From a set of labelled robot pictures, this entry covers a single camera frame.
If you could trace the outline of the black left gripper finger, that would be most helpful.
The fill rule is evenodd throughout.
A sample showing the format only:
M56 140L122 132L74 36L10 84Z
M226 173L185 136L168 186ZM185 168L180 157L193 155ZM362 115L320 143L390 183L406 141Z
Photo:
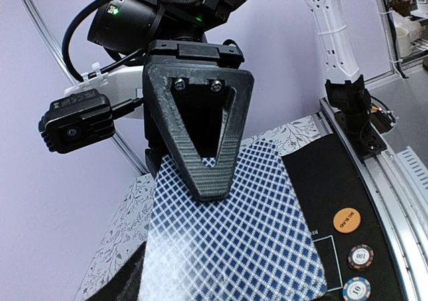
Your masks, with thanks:
M88 298L89 301L137 301L140 291L146 242L143 242L113 278Z

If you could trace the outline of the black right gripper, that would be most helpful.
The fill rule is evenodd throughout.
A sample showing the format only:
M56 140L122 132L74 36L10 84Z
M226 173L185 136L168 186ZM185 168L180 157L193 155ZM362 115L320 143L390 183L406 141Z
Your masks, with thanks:
M253 89L234 45L154 40L143 70L146 156L172 156L197 201L229 195Z

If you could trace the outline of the grey playing card deck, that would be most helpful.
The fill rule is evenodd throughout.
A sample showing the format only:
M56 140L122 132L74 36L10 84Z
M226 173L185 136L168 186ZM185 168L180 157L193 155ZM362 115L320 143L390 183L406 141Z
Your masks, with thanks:
M193 199L162 161L139 300L315 300L324 267L275 146L239 153L228 198Z

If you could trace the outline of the orange big blind button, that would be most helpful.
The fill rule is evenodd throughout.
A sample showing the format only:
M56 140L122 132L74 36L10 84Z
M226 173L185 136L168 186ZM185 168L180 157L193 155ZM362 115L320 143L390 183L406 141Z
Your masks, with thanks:
M358 210L352 207L341 209L333 218L333 226L339 233L352 233L359 228L360 224L361 215Z

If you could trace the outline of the blue peach poker chip stack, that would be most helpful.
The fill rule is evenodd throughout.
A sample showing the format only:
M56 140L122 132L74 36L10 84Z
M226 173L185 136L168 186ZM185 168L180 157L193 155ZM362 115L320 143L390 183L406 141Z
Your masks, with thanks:
M367 301L371 294L371 284L363 277L349 279L342 289L342 297L346 301Z

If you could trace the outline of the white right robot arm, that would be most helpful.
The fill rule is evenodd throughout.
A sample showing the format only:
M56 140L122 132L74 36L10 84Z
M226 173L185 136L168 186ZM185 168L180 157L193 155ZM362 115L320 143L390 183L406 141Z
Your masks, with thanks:
M228 196L241 137L285 112L292 70L315 86L312 42L248 0L97 0L88 40L115 62L105 80L138 63L149 157L167 151L198 201Z

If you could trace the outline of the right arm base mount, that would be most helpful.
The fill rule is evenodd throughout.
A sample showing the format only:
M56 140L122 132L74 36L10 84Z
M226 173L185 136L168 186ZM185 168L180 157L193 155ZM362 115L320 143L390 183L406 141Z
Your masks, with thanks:
M343 84L327 80L325 87L329 105L338 110L334 118L360 161L385 151L380 134L392 130L397 119L384 102L370 95L363 77Z

